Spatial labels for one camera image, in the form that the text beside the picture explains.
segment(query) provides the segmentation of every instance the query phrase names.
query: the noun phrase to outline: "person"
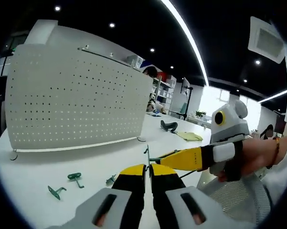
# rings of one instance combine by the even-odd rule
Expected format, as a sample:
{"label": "person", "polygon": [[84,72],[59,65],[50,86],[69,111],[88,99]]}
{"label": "person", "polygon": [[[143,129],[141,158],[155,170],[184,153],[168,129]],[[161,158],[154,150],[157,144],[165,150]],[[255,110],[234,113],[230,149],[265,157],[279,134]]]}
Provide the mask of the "person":
{"label": "person", "polygon": [[[276,204],[287,187],[287,133],[277,139],[246,139],[243,141],[244,164],[240,168],[242,176],[249,175],[260,168],[272,169],[262,179],[272,204]],[[218,174],[219,181],[226,181],[225,173]]]}
{"label": "person", "polygon": [[156,78],[158,75],[157,69],[154,66],[147,67],[146,69],[143,70],[142,73],[152,78]]}
{"label": "person", "polygon": [[148,106],[146,109],[147,112],[155,112],[155,111],[159,111],[162,114],[166,115],[166,111],[164,110],[163,105],[160,104],[160,102],[158,102],[157,100],[155,100],[155,95],[154,94],[149,94],[149,102],[148,102]]}
{"label": "person", "polygon": [[266,140],[274,135],[274,127],[272,124],[268,125],[267,128],[260,134],[260,139]]}

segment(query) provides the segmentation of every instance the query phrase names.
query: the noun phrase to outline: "bracelet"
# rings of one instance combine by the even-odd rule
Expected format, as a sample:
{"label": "bracelet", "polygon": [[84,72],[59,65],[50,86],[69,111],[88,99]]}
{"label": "bracelet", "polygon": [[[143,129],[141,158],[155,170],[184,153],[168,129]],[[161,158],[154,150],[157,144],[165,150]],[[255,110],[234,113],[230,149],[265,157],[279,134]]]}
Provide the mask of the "bracelet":
{"label": "bracelet", "polygon": [[273,159],[271,165],[266,166],[267,169],[270,169],[270,168],[273,167],[273,165],[274,165],[274,163],[276,161],[276,158],[278,156],[278,153],[279,153],[279,138],[276,138],[276,152],[275,152],[275,155],[274,155],[274,159]]}

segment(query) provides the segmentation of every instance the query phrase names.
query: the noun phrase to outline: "pegboard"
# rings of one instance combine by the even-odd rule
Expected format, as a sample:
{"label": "pegboard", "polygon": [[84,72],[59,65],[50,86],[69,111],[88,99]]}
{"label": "pegboard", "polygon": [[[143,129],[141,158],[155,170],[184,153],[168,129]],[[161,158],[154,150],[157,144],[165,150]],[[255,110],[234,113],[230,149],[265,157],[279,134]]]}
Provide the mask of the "pegboard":
{"label": "pegboard", "polygon": [[19,45],[6,87],[14,149],[85,146],[140,136],[152,79],[118,62]]}

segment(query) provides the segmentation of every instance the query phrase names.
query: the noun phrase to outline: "led strip light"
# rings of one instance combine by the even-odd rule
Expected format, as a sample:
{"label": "led strip light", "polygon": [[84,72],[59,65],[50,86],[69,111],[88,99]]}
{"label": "led strip light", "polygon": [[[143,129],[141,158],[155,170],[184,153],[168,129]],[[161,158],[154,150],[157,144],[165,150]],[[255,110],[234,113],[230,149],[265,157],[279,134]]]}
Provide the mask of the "led strip light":
{"label": "led strip light", "polygon": [[266,101],[268,101],[268,100],[277,98],[277,97],[279,97],[279,96],[281,96],[281,95],[284,95],[284,94],[286,94],[286,93],[287,93],[287,90],[285,90],[285,91],[283,91],[283,92],[280,92],[280,93],[278,93],[278,94],[275,94],[275,95],[273,95],[273,96],[271,96],[271,97],[269,97],[269,98],[263,99],[263,100],[259,101],[258,103],[266,102]]}
{"label": "led strip light", "polygon": [[184,20],[182,19],[181,15],[177,12],[175,7],[172,5],[172,3],[169,0],[161,0],[161,2],[168,8],[168,10],[170,10],[170,12],[173,14],[175,19],[177,20],[177,22],[181,26],[182,30],[186,34],[186,36],[187,36],[187,38],[188,38],[188,40],[189,40],[189,42],[190,42],[195,54],[196,54],[197,60],[200,63],[202,74],[204,76],[206,86],[209,86],[209,82],[208,82],[208,79],[207,79],[207,73],[206,73],[204,64],[202,62],[202,58],[201,58],[200,52],[199,52],[199,50],[198,50],[198,48],[196,46],[196,43],[195,43],[195,41],[194,41],[194,39],[193,39],[193,37],[192,37],[187,25],[186,25],[186,23],[184,22]]}

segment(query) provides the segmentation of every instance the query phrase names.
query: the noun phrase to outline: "ceiling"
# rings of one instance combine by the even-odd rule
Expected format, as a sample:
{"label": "ceiling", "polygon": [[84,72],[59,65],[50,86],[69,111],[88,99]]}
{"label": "ceiling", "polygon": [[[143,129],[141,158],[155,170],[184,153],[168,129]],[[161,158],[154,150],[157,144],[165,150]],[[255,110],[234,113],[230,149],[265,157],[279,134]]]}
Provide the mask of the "ceiling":
{"label": "ceiling", "polygon": [[[194,37],[211,86],[255,100],[287,89],[285,60],[277,64],[247,49],[250,17],[272,19],[281,25],[287,21],[286,7],[277,7],[283,9],[277,12],[272,10],[274,5],[265,2],[171,2]],[[60,12],[54,11],[55,5],[61,6]],[[277,20],[282,18],[277,16],[282,15],[284,20]],[[38,1],[30,3],[15,30],[30,29],[37,19],[58,20],[59,25],[101,36],[135,52],[180,81],[187,77],[191,84],[204,85],[201,68],[185,34],[159,0]],[[108,26],[111,22],[116,24],[114,29]],[[287,37],[287,29],[282,31]],[[257,66],[255,60],[260,60],[261,64]],[[287,95],[263,103],[283,113],[286,104]]]}

